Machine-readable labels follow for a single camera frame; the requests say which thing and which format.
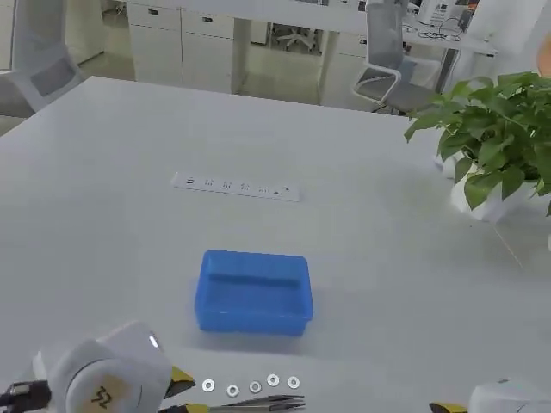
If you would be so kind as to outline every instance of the tweezers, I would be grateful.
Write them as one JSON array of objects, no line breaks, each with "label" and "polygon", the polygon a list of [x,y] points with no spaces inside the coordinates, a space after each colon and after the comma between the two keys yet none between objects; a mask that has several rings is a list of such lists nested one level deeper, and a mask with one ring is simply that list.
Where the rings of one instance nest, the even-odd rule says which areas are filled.
[{"label": "tweezers", "polygon": [[265,398],[250,398],[243,402],[214,407],[209,407],[205,404],[183,404],[180,406],[172,406],[168,409],[162,409],[159,413],[235,413],[239,411],[248,413],[297,410],[304,406],[306,406],[304,396],[279,394],[276,396],[267,396]]}]

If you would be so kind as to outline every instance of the power strip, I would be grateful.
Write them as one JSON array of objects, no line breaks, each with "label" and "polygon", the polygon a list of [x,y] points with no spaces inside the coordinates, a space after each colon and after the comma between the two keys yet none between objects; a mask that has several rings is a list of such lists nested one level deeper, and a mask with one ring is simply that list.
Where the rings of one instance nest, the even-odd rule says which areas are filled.
[{"label": "power strip", "polygon": [[264,185],[239,179],[212,178],[183,172],[177,172],[174,175],[172,186],[195,191],[254,196],[271,200],[300,201],[300,190],[292,185]]}]

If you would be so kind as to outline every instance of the metal washer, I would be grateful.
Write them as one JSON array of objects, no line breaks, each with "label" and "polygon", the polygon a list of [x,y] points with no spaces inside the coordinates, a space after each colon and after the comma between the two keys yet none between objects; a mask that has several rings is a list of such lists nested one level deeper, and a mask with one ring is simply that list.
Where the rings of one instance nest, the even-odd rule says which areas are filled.
[{"label": "metal washer", "polygon": [[266,378],[266,381],[268,382],[268,385],[271,385],[272,387],[276,387],[279,385],[279,376],[277,374],[271,374]]},{"label": "metal washer", "polygon": [[230,398],[235,398],[239,394],[239,388],[236,385],[229,385],[226,393]]},{"label": "metal washer", "polygon": [[212,390],[214,390],[214,380],[206,379],[205,381],[203,381],[202,388],[203,391],[210,393]]},{"label": "metal washer", "polygon": [[300,380],[295,376],[291,376],[287,379],[287,385],[291,389],[298,389],[300,386]]},{"label": "metal washer", "polygon": [[249,384],[249,390],[251,391],[251,393],[257,394],[262,390],[262,385],[259,381],[252,381]]}]

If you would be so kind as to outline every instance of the office chair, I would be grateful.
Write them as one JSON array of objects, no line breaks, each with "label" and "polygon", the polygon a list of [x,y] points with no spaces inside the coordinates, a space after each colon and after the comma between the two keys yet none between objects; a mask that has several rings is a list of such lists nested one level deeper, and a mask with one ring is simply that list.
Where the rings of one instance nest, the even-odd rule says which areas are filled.
[{"label": "office chair", "polygon": [[84,80],[65,45],[65,0],[15,0],[10,57],[0,115],[29,117]]},{"label": "office chair", "polygon": [[425,66],[432,78],[440,62],[404,56],[402,16],[407,2],[369,0],[367,11],[368,42],[365,66],[352,86],[352,93],[402,114],[430,106],[435,92],[410,83],[416,66]]},{"label": "office chair", "polygon": [[[326,0],[297,0],[303,3],[313,3],[319,6],[327,5]],[[309,52],[312,52],[316,43],[316,29],[315,28],[299,28],[291,27],[291,34],[285,34],[279,36],[275,41],[279,44],[282,40],[287,41],[285,50],[288,50],[294,43],[302,43],[308,48]]]}]

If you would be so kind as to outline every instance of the potted plant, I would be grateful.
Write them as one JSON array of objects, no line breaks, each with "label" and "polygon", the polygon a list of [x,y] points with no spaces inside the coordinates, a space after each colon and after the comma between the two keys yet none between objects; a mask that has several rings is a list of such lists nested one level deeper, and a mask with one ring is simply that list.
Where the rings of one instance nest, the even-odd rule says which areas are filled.
[{"label": "potted plant", "polygon": [[442,160],[459,158],[452,203],[460,210],[497,221],[527,189],[551,193],[551,79],[526,72],[499,76],[496,83],[462,81],[412,117],[408,142],[417,130],[435,127],[443,131]]}]

